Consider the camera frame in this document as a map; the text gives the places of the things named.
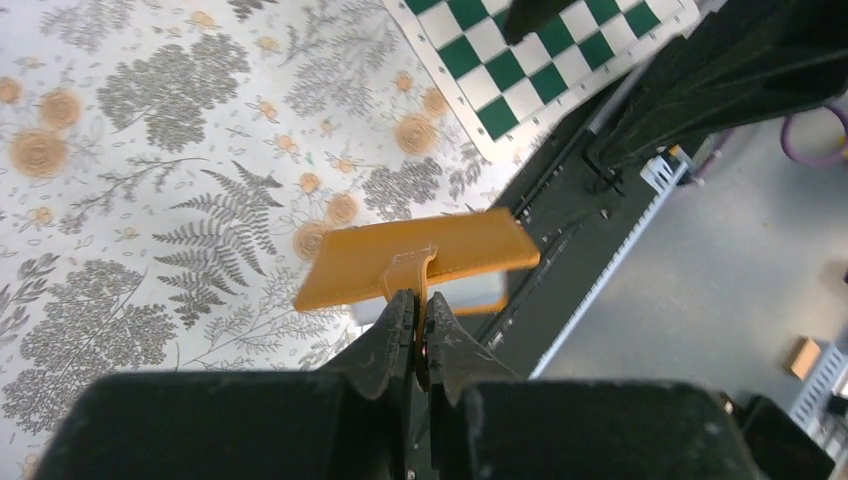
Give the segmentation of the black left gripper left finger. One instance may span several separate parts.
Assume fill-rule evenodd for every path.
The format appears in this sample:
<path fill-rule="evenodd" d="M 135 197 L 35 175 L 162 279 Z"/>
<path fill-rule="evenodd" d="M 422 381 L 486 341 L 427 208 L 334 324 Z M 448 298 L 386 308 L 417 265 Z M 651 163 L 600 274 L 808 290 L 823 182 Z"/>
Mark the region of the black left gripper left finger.
<path fill-rule="evenodd" d="M 313 371 L 136 372 L 87 387 L 39 479 L 402 479 L 416 297 Z"/>

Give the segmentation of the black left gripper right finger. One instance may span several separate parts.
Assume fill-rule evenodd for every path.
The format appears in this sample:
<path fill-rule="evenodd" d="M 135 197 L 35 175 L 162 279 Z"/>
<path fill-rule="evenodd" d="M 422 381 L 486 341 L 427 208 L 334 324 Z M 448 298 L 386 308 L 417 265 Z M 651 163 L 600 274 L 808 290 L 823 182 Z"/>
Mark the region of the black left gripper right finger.
<path fill-rule="evenodd" d="M 525 380 L 426 306 L 431 465 L 442 479 L 754 479 L 718 397 L 682 382 Z"/>

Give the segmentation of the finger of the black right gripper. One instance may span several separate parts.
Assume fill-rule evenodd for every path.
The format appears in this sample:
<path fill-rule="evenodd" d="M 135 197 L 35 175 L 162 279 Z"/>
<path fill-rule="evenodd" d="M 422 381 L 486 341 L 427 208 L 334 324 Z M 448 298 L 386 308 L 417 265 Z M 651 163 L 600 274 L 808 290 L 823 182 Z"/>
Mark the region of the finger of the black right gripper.
<path fill-rule="evenodd" d="M 576 0 L 514 0 L 503 23 L 502 36 L 508 45 L 517 45 L 538 31 Z"/>

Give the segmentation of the orange leather card holder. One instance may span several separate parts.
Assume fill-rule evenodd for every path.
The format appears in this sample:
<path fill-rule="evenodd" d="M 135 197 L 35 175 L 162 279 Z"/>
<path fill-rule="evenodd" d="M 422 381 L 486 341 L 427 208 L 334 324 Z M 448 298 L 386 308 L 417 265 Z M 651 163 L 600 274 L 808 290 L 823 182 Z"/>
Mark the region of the orange leather card holder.
<path fill-rule="evenodd" d="M 373 331 L 320 367 L 378 400 L 437 387 L 451 405 L 485 382 L 519 377 L 459 323 L 507 302 L 506 273 L 540 253 L 506 209 L 327 232 L 293 306 L 298 312 L 363 303 Z"/>

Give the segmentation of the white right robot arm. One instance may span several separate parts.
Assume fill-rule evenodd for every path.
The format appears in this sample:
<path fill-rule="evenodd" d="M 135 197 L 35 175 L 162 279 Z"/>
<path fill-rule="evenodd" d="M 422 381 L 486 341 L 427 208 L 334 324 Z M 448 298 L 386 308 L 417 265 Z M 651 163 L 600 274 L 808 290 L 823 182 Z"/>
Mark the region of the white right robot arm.
<path fill-rule="evenodd" d="M 655 54 L 577 150 L 603 169 L 692 136 L 821 107 L 847 91 L 844 1 L 726 1 Z"/>

